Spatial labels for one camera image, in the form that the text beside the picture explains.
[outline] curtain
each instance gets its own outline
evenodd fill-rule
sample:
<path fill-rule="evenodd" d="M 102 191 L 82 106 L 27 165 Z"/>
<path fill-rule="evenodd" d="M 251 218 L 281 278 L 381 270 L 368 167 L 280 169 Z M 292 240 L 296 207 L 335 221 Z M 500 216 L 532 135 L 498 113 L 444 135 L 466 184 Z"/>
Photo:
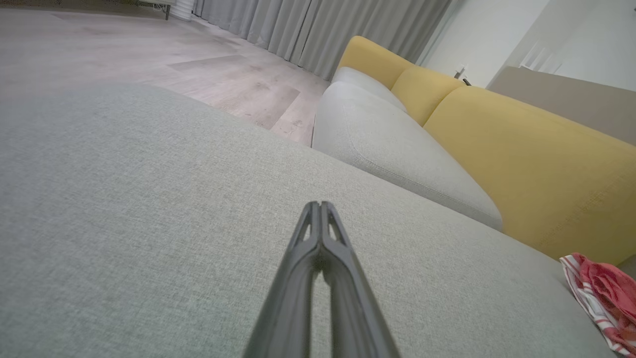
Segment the curtain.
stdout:
<path fill-rule="evenodd" d="M 415 62 L 451 0 L 205 0 L 202 18 L 330 80 L 355 35 Z"/>

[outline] gray seat cushion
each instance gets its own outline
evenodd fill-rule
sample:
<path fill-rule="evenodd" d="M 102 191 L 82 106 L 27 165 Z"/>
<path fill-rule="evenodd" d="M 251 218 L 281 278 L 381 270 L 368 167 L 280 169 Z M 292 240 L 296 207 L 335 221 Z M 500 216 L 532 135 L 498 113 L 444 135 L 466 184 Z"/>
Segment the gray seat cushion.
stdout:
<path fill-rule="evenodd" d="M 375 78 L 356 69 L 352 69 L 350 67 L 339 68 L 331 80 L 331 83 L 336 82 L 345 82 L 358 86 L 361 89 L 382 98 L 390 104 L 393 104 L 395 107 L 398 107 L 406 113 L 406 107 L 404 107 L 402 102 L 393 94 L 393 92 L 391 92 L 391 89 L 384 87 L 384 85 Z"/>
<path fill-rule="evenodd" d="M 3 357 L 239 357 L 311 200 L 334 202 L 403 357 L 615 357 L 556 261 L 167 90 L 2 106 L 0 153 Z"/>
<path fill-rule="evenodd" d="M 411 117 L 348 84 L 322 95 L 312 147 L 501 230 L 491 198 Z"/>

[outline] wooden floor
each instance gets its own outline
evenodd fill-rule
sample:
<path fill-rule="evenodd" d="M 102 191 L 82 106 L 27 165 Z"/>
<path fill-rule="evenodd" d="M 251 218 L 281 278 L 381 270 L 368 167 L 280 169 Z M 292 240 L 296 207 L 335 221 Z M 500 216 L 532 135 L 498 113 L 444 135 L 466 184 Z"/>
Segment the wooden floor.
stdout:
<path fill-rule="evenodd" d="M 148 83 L 309 145 L 328 82 L 199 18 L 82 4 L 0 8 L 0 105 L 86 83 Z"/>

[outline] yellow cushion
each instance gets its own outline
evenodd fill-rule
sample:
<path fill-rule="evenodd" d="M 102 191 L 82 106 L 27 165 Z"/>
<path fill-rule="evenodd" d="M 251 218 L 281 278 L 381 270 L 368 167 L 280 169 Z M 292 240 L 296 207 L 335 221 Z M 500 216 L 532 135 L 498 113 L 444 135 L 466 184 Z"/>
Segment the yellow cushion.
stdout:
<path fill-rule="evenodd" d="M 402 57 L 362 36 L 354 36 L 338 68 L 350 67 L 373 77 L 388 89 L 407 68 L 415 66 Z"/>
<path fill-rule="evenodd" d="M 506 234 L 555 259 L 636 254 L 636 147 L 476 87 L 449 94 L 424 129 L 492 198 Z"/>
<path fill-rule="evenodd" d="M 419 125 L 424 125 L 435 108 L 453 90 L 466 84 L 431 69 L 413 66 L 397 79 L 391 92 L 404 104 Z"/>

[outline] red towel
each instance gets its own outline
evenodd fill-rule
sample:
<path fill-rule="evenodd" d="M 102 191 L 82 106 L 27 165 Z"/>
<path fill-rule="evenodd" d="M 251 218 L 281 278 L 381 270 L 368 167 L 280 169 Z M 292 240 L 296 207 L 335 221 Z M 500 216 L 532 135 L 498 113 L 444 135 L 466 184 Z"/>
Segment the red towel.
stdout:
<path fill-rule="evenodd" d="M 560 260 L 574 297 L 609 347 L 636 358 L 636 282 L 615 266 L 590 261 L 581 254 Z"/>

